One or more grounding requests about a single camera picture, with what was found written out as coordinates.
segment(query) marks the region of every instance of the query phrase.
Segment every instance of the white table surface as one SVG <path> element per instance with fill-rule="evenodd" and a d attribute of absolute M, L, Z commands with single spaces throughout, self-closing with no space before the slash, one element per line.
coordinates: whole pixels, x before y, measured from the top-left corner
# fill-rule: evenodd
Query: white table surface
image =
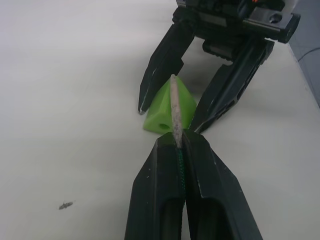
<path fill-rule="evenodd" d="M 122 240 L 156 138 L 139 86 L 174 0 L 2 0 L 0 239 Z M 180 76 L 199 96 L 222 60 L 196 39 Z M 264 240 L 318 240 L 320 111 L 288 45 L 204 133 Z M 65 210 L 63 202 L 75 201 Z M 183 229 L 182 239 L 189 238 Z"/>

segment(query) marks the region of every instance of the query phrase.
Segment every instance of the green triangular foam piece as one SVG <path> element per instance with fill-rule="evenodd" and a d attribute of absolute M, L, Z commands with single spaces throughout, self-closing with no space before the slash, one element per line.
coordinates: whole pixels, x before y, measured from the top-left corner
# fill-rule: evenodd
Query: green triangular foam piece
<path fill-rule="evenodd" d="M 195 113 L 197 104 L 180 78 L 176 77 L 179 91 L 181 121 L 187 129 Z M 143 124 L 145 130 L 158 134 L 172 132 L 170 80 L 155 95 Z"/>

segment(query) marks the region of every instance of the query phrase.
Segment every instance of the mounting hole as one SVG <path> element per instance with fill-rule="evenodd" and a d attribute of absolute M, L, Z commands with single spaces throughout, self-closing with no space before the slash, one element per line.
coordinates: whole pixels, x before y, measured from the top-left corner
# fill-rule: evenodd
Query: mounting hole
<path fill-rule="evenodd" d="M 275 13 L 273 14 L 270 18 L 269 18 L 269 22 L 271 24 L 277 24 L 282 20 L 282 15 L 279 13 Z"/>
<path fill-rule="evenodd" d="M 160 123 L 160 124 L 159 124 L 159 128 L 161 128 L 161 129 L 163 129 L 163 130 L 168 130 L 168 129 L 170 129 L 170 127 L 169 127 L 168 125 L 163 124 L 163 123 Z"/>

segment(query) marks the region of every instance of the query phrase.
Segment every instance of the small debris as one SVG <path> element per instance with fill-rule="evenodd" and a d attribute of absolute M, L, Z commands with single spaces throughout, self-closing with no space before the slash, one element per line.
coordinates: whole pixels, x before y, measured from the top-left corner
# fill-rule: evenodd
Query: small debris
<path fill-rule="evenodd" d="M 66 209 L 66 208 L 70 207 L 72 204 L 74 204 L 72 201 L 63 203 L 63 204 L 59 207 L 59 210 Z"/>

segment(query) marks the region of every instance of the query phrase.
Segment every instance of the cable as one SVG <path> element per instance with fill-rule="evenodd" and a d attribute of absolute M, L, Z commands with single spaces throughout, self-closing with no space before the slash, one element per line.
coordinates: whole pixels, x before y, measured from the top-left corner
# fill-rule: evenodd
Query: cable
<path fill-rule="evenodd" d="M 316 47 L 314 49 L 311 49 L 310 51 L 307 51 L 305 54 L 302 55 L 302 57 L 299 58 L 298 62 L 300 62 L 300 60 L 303 59 L 306 55 L 308 55 L 314 51 L 317 51 L 317 50 L 320 50 L 320 47 Z"/>

